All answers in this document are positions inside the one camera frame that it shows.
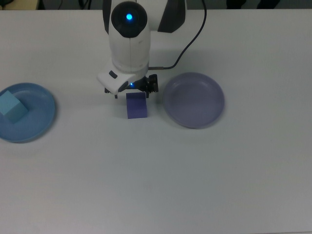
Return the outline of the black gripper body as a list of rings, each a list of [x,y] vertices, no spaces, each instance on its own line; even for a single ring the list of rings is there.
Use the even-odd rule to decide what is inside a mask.
[[[129,83],[129,85],[126,87],[128,90],[139,90],[142,92],[147,92],[147,78],[143,77],[139,80],[136,80],[135,82]]]

